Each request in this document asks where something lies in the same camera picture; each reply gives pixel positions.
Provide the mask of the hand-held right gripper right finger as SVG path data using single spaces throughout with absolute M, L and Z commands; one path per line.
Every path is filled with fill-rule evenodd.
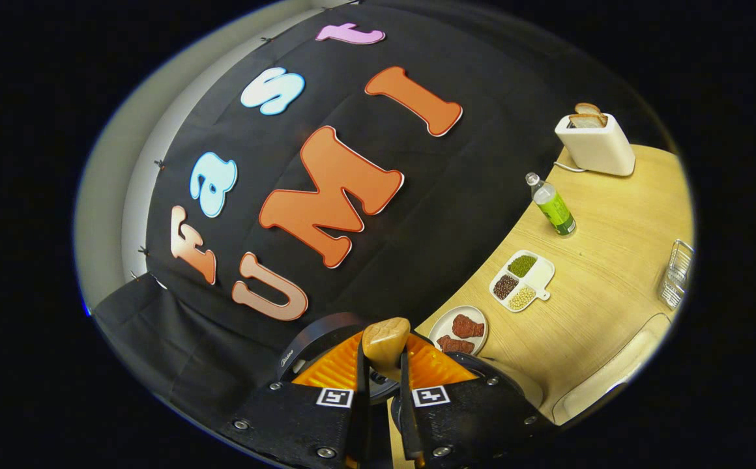
M 391 419 L 418 468 L 504 468 L 551 436 L 542 401 L 541 386 L 512 366 L 443 353 L 412 334 Z

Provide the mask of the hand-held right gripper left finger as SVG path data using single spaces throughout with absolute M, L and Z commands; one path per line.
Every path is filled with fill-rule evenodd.
M 362 332 L 292 381 L 256 389 L 219 432 L 291 468 L 364 468 L 370 457 L 369 365 Z

